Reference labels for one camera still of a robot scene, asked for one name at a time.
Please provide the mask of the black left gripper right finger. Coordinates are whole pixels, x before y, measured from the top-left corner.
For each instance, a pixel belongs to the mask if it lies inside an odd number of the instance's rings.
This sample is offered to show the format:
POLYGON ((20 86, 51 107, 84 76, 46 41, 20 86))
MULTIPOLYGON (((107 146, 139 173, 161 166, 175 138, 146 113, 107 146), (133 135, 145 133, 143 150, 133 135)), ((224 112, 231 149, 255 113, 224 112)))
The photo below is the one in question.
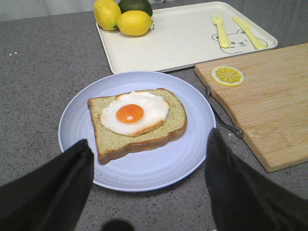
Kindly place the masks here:
POLYGON ((205 181, 219 231, 306 231, 308 202, 238 158, 220 132, 207 141, 205 181))

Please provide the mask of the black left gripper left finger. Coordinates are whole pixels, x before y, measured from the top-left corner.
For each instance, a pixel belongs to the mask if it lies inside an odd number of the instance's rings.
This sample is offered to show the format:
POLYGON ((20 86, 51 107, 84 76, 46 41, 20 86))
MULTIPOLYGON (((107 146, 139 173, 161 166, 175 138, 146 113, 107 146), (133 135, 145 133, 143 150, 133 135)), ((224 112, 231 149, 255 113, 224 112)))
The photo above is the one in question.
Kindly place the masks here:
POLYGON ((0 188, 2 231, 72 231, 88 198, 94 154, 86 139, 0 188))

